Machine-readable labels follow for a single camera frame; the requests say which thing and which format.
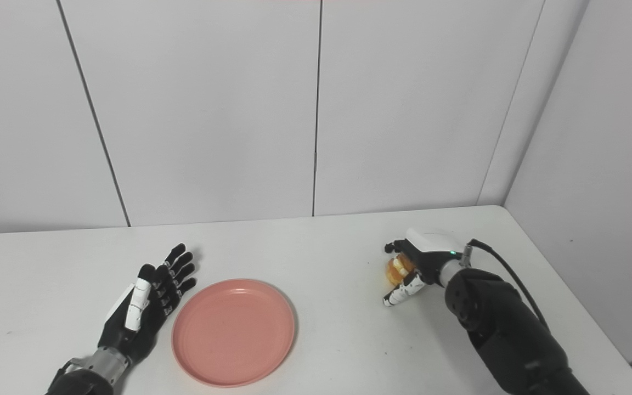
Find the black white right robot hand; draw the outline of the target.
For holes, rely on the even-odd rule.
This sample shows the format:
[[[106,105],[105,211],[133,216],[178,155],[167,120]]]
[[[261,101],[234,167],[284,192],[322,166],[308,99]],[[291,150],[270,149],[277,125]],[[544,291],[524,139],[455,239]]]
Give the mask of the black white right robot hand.
[[[465,268],[463,249],[451,235],[409,228],[404,238],[384,245],[391,255],[385,275],[393,289],[383,296],[386,307],[394,307],[430,285],[447,287]]]

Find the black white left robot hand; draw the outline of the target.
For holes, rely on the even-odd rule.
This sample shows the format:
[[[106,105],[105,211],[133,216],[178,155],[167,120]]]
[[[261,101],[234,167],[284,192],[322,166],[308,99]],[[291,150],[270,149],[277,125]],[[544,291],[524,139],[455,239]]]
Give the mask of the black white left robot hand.
[[[167,318],[196,285],[193,258],[181,243],[158,266],[144,264],[131,289],[106,320],[98,348],[113,348],[130,364],[147,358]]]

